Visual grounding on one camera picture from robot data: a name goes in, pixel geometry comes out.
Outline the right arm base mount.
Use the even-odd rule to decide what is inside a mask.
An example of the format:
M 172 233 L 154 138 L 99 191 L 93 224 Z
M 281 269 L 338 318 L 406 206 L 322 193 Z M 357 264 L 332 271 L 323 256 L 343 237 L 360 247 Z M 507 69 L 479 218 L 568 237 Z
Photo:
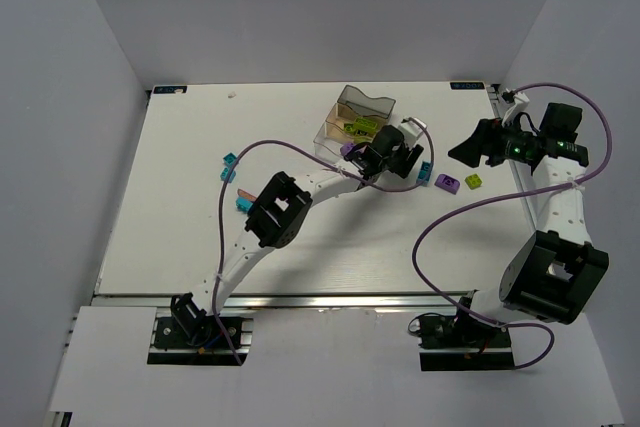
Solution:
M 416 316 L 407 331 L 419 340 L 422 372 L 507 371 L 515 367 L 509 333 L 460 309 L 454 315 L 428 312 Z

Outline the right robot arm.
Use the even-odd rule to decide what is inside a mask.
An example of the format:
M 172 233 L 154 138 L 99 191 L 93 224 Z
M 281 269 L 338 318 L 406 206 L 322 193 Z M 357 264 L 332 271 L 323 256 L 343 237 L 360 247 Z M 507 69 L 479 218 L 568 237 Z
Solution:
M 486 320 L 528 319 L 572 323 L 609 266 L 586 228 L 582 180 L 588 150 L 577 144 L 582 120 L 578 107 L 547 106 L 540 126 L 521 126 L 527 100 L 519 96 L 501 118 L 482 119 L 449 157 L 469 166 L 490 167 L 506 160 L 530 167 L 537 191 L 536 229 L 506 267 L 500 284 L 470 295 L 470 308 Z

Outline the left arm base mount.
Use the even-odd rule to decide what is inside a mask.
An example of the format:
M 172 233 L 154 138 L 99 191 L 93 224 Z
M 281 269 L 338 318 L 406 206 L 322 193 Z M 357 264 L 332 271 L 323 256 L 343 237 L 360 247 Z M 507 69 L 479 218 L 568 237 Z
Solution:
M 206 315 L 191 293 L 171 298 L 169 314 L 157 316 L 152 330 L 148 365 L 241 366 L 249 352 L 253 320 L 221 317 L 237 356 L 213 316 Z

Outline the teal long lego brick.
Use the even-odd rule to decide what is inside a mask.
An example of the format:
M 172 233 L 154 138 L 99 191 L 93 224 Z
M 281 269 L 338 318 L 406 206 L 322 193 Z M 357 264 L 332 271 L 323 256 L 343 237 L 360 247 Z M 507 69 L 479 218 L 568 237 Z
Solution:
M 247 214 L 251 209 L 253 202 L 244 197 L 238 197 L 235 201 L 236 209 Z

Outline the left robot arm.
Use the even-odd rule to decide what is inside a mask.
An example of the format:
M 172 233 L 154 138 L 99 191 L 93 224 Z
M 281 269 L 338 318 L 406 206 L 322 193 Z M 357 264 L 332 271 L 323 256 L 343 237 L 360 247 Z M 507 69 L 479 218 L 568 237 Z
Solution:
M 239 237 L 230 247 L 220 247 L 216 271 L 193 291 L 174 296 L 172 304 L 184 302 L 194 316 L 220 312 L 264 257 L 296 238 L 311 208 L 364 188 L 392 193 L 392 188 L 378 186 L 377 179 L 385 172 L 407 178 L 423 152 L 418 143 L 422 135 L 429 135 L 426 125 L 409 117 L 397 127 L 383 127 L 371 142 L 351 147 L 334 164 L 312 157 L 322 166 L 318 171 L 295 177 L 284 172 L 274 174 L 249 208 Z

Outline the purple sloped lego brick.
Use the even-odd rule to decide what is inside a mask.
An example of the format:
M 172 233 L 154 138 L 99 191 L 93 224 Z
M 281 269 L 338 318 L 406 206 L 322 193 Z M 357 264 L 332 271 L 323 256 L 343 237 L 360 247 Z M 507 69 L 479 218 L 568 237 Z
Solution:
M 447 174 L 441 173 L 436 178 L 435 186 L 456 195 L 460 188 L 460 182 Z

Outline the purple long lego brick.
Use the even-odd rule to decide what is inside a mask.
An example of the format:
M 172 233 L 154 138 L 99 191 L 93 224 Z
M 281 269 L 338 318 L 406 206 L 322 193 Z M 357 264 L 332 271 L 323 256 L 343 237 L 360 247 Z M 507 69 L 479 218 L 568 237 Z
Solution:
M 343 159 L 348 159 L 352 152 L 358 152 L 363 148 L 361 144 L 347 142 L 340 147 L 340 155 Z

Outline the green long lego brick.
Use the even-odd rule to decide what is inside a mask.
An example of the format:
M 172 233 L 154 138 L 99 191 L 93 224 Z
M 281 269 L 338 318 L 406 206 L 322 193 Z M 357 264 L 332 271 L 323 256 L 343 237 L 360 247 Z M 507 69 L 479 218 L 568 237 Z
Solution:
M 379 130 L 379 125 L 376 121 L 366 117 L 358 117 L 353 122 L 353 128 L 356 131 L 366 132 L 368 135 L 373 135 Z

